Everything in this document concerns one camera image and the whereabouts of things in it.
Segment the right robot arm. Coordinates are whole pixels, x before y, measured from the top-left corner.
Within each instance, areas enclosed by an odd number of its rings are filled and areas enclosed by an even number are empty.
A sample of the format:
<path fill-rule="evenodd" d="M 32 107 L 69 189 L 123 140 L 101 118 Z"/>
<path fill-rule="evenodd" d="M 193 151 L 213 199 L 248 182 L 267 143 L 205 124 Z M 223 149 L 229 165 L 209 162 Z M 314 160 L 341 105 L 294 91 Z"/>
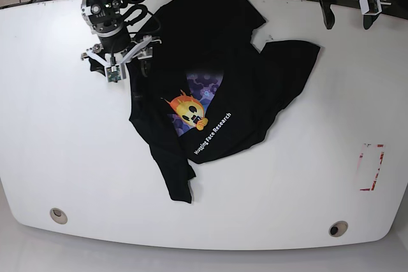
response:
<path fill-rule="evenodd" d="M 146 0 L 82 0 L 82 18 L 99 43 L 81 54 L 90 70 L 101 73 L 108 82 L 126 79 L 126 68 L 136 59 L 147 76 L 153 45 L 161 40 L 159 19 L 143 4 Z"/>

